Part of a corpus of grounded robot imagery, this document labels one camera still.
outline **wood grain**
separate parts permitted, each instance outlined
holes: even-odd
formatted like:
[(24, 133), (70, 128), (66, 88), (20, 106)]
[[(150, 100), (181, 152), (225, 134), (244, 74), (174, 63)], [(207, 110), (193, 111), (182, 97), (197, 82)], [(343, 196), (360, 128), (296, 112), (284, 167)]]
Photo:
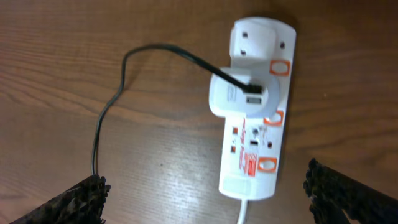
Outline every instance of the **wood grain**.
[[(398, 198), (398, 3), (343, 0), (0, 1), (0, 223), (90, 174), (98, 114), (133, 47), (170, 42), (228, 65), (236, 19), (296, 18), (294, 81), (276, 195), (248, 223), (313, 223), (302, 182), (312, 157)], [(164, 52), (129, 61), (104, 120), (107, 223), (234, 223), (218, 192), (223, 120), (210, 74)]]

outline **white power cord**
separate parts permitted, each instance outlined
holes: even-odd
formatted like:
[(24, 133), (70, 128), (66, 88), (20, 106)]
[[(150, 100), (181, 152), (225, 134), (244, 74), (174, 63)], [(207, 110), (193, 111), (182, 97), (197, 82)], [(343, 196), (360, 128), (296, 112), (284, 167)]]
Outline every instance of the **white power cord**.
[(246, 219), (246, 210), (248, 209), (248, 201), (242, 199), (241, 202), (241, 211), (239, 212), (238, 223), (237, 224), (244, 224)]

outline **extension cord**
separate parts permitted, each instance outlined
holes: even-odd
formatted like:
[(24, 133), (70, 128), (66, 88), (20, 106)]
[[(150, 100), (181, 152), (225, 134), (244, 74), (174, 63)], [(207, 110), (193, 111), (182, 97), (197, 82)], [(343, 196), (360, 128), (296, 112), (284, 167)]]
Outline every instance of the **extension cord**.
[(210, 109), (225, 117), (219, 191), (242, 200), (238, 224), (248, 200), (275, 193), (295, 40), (295, 29), (281, 21), (240, 19), (231, 32), (231, 68), (222, 71), (265, 89), (250, 95), (216, 75), (211, 79)]

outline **brown wood floor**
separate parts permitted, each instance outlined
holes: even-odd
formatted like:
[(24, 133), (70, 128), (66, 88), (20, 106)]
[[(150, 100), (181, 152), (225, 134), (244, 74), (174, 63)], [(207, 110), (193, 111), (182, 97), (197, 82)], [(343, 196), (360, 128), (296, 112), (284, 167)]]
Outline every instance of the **brown wood floor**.
[[(398, 198), (398, 3), (343, 0), (0, 1), (0, 223), (90, 175), (98, 115), (131, 48), (170, 42), (229, 65), (239, 18), (296, 18), (294, 81), (276, 194), (248, 223), (313, 223), (302, 188), (320, 162)], [(224, 120), (210, 74), (175, 55), (129, 60), (103, 123), (107, 223), (235, 223), (218, 192)]]

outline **white charger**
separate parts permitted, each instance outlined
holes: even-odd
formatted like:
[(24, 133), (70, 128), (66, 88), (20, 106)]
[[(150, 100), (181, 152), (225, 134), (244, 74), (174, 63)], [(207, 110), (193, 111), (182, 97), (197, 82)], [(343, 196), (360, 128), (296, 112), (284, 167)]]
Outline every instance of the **white charger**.
[(231, 68), (221, 70), (262, 86), (262, 93), (211, 78), (210, 109), (226, 118), (219, 191), (242, 200), (238, 224), (244, 223), (248, 200), (275, 193), (295, 39), (295, 29), (281, 21), (240, 19), (231, 32)]

